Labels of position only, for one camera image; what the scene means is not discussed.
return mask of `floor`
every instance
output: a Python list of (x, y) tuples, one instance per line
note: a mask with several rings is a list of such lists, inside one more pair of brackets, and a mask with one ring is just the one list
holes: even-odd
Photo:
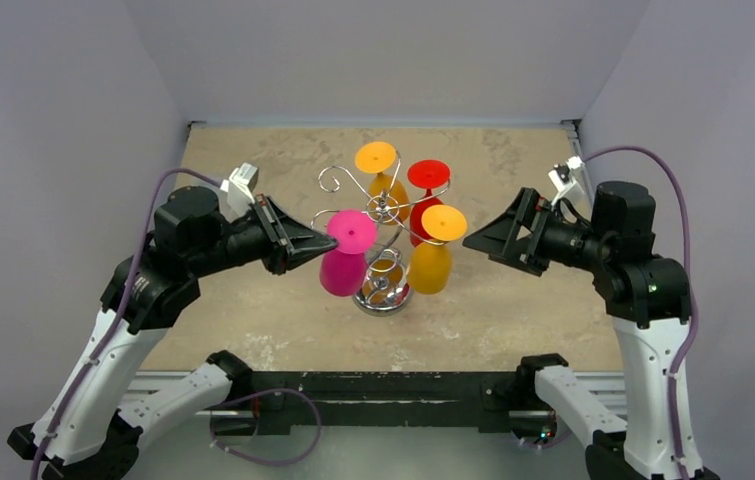
[[(550, 129), (194, 128), (183, 166), (224, 178), (244, 161), (260, 168), (256, 192), (308, 223), (323, 209), (362, 208), (348, 178), (329, 194), (318, 173), (355, 170), (364, 143), (400, 152), (401, 172), (436, 158), (452, 170), (443, 201), (468, 218), (469, 232), (502, 213), (522, 186), (551, 195), (550, 168), (572, 155), (564, 131)], [(360, 182), (370, 180), (359, 174)], [(406, 182), (410, 198), (421, 191)], [(182, 179), (178, 185), (188, 183)], [(323, 226), (326, 219), (316, 223)], [(383, 235), (392, 233), (388, 227)], [(411, 252), (406, 237), (399, 242)], [(189, 370), (229, 349), (257, 370), (512, 370), (523, 355), (559, 352), (576, 370), (621, 369), (615, 335), (585, 272), (552, 265), (541, 278), (450, 246), (447, 288), (418, 295), (403, 312), (376, 318), (318, 282), (318, 261), (282, 277), (251, 264), (201, 280), (202, 297), (147, 359), (144, 368)]]

